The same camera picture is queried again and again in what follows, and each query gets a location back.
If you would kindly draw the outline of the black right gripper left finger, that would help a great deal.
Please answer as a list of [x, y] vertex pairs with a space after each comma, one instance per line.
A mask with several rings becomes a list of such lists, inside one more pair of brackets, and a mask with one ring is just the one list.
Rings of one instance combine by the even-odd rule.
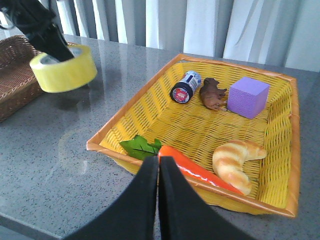
[[124, 192], [66, 240], [152, 240], [159, 160], [147, 157]]

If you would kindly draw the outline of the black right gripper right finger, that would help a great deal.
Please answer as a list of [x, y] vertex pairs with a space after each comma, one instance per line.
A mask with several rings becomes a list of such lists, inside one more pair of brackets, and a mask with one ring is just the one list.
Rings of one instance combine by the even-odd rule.
[[160, 157], [158, 211], [163, 240], [252, 240], [207, 205], [174, 159]]

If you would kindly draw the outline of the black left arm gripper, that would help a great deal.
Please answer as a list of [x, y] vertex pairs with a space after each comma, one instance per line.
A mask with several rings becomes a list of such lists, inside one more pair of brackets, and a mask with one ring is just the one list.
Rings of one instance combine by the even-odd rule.
[[0, 11], [24, 35], [33, 47], [65, 62], [74, 58], [60, 29], [54, 24], [56, 14], [38, 0], [2, 0]]

